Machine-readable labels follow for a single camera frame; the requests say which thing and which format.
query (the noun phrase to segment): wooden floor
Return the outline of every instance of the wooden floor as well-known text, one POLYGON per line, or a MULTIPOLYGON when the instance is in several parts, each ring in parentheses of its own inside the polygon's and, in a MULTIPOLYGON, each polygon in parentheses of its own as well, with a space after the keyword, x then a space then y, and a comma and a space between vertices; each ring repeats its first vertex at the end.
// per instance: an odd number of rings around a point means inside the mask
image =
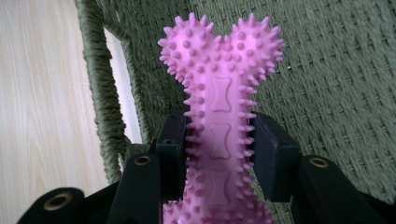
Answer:
MULTIPOLYGON (((106 186, 73 0, 0 1, 0 223, 59 187, 106 186)), ((107 34, 127 124, 140 142, 120 43, 107 34)))

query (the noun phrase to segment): pink dog toy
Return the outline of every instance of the pink dog toy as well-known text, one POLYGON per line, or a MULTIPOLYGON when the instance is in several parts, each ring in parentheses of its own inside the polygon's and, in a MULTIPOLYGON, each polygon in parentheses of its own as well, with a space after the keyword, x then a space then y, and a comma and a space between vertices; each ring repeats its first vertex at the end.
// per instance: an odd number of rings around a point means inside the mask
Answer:
POLYGON ((191 107, 185 115, 191 117, 192 135, 184 198, 164 205, 163 223, 274 223, 249 185, 253 163, 247 157, 253 151, 248 145, 254 139, 248 137, 253 130, 248 120, 255 117, 249 113, 256 104, 249 100, 253 87, 282 60, 280 28, 251 13, 222 39, 213 36, 213 22, 206 26, 206 16, 197 21, 191 13, 188 21, 175 21, 158 42, 160 60, 191 95, 184 103, 191 107))

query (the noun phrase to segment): metal grommet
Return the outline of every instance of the metal grommet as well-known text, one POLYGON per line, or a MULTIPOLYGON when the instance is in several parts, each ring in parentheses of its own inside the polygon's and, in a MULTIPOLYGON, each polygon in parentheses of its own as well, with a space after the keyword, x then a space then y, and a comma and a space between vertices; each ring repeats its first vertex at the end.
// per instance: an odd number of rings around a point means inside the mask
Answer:
POLYGON ((73 199, 73 194, 64 192, 53 196, 44 203, 44 209, 47 211, 55 211, 65 207, 73 199))
POLYGON ((309 162, 311 162, 311 164, 320 167, 320 168, 327 168, 329 167, 329 163, 324 161, 323 159, 320 158, 311 158, 309 160, 309 162))
POLYGON ((136 165, 146 165, 151 162, 150 156, 141 156, 139 158, 134 159, 134 164, 136 165))

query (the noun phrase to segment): black plastic bracket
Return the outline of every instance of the black plastic bracket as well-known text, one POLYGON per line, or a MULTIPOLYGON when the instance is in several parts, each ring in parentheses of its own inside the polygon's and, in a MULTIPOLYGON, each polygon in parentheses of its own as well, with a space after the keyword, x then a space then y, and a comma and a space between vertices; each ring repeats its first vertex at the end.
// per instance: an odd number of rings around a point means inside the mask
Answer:
POLYGON ((184 112, 170 114, 155 145, 155 154, 161 161, 163 201, 183 198, 186 181, 186 136, 188 124, 184 112))
POLYGON ((255 130, 250 133, 254 138, 249 159, 254 163, 254 173, 262 187, 266 200, 277 203, 290 202, 291 171, 297 168, 301 158, 300 146, 270 116, 257 115, 250 120, 255 130))

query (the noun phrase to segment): spiky rubber bone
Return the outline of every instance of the spiky rubber bone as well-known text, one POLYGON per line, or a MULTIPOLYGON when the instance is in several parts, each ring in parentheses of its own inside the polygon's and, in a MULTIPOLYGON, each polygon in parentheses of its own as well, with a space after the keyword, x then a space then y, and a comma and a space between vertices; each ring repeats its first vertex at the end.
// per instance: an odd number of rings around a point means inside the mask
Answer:
POLYGON ((214 23, 206 25, 193 13, 187 21, 175 18, 174 28, 165 27, 167 37, 160 58, 169 66, 191 97, 186 149, 188 171, 184 198, 163 207, 165 224, 201 223, 274 223, 249 185, 253 154, 248 149, 254 139, 248 132, 255 117, 249 108, 256 103, 249 95, 253 87, 275 72, 282 60, 282 39, 276 39, 279 27, 268 27, 269 18, 256 21, 239 19, 230 35, 214 36, 214 23))

